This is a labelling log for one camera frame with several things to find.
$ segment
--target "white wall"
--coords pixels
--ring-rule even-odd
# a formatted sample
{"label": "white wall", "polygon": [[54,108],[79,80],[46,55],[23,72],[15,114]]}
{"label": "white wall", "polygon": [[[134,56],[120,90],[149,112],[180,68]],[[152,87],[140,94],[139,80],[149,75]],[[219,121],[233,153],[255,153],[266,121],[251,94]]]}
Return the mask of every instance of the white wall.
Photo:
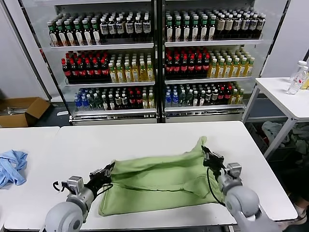
{"label": "white wall", "polygon": [[0,5],[0,92],[6,98],[47,96]]}

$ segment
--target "plastic bottle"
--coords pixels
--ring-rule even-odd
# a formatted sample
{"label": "plastic bottle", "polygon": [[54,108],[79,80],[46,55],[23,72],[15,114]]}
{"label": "plastic bottle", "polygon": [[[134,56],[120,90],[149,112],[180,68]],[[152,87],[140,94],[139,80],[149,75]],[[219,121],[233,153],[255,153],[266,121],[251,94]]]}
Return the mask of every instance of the plastic bottle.
{"label": "plastic bottle", "polygon": [[300,90],[308,78],[307,70],[308,66],[304,66],[298,73],[296,73],[294,80],[287,91],[288,94],[296,94]]}

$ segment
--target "white table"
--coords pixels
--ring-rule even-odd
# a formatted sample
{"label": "white table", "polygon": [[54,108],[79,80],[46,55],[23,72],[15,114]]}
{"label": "white table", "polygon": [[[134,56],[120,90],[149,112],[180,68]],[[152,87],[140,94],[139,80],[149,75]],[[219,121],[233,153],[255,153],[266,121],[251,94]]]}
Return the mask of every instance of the white table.
{"label": "white table", "polygon": [[[89,180],[89,173],[112,160],[182,154],[191,150],[200,136],[206,145],[224,155],[225,163],[239,162],[243,184],[252,188],[273,220],[289,220],[297,213],[250,134],[240,121],[62,127],[52,150],[42,159],[32,180],[4,227],[9,230],[39,230],[47,212],[65,201],[52,183],[72,175]],[[99,196],[92,204],[82,230],[175,228],[235,224],[227,209],[217,203],[125,215],[98,215]]]}
{"label": "white table", "polygon": [[309,121],[309,91],[299,90],[295,95],[287,94],[286,91],[291,84],[289,79],[289,77],[256,78],[255,88],[242,116],[242,122],[245,123],[261,90],[288,117],[282,129],[266,150],[264,156],[267,159],[278,148],[296,122]]}
{"label": "white table", "polygon": [[8,184],[0,188],[0,229],[13,207],[27,201],[24,192],[32,192],[34,170],[46,158],[48,146],[58,131],[59,127],[0,128],[0,153],[11,149],[28,153],[27,167],[21,171],[27,181],[20,186]]}

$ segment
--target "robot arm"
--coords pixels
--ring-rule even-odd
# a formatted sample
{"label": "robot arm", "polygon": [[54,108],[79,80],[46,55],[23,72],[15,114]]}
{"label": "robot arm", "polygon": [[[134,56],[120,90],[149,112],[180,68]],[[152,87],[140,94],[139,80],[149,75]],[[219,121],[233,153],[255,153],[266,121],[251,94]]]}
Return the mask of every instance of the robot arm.
{"label": "robot arm", "polygon": [[241,166],[238,163],[229,163],[225,167],[223,156],[211,152],[207,147],[202,146],[202,149],[205,153],[203,165],[213,171],[215,179],[219,183],[220,191],[225,196],[225,203],[222,204],[235,218],[241,231],[281,232],[278,225],[267,216],[260,205],[257,194],[242,185],[239,177]]}

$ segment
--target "green cloth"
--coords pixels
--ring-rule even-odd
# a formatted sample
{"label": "green cloth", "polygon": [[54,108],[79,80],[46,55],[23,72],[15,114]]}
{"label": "green cloth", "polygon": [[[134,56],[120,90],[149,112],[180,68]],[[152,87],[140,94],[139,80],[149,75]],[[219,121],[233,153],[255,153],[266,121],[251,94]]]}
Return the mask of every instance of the green cloth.
{"label": "green cloth", "polygon": [[[216,202],[212,196],[203,166],[200,137],[190,151],[177,156],[146,157],[116,161],[112,170],[113,187],[103,195],[99,207],[102,216],[171,209]],[[211,188],[222,201],[212,171]]]}

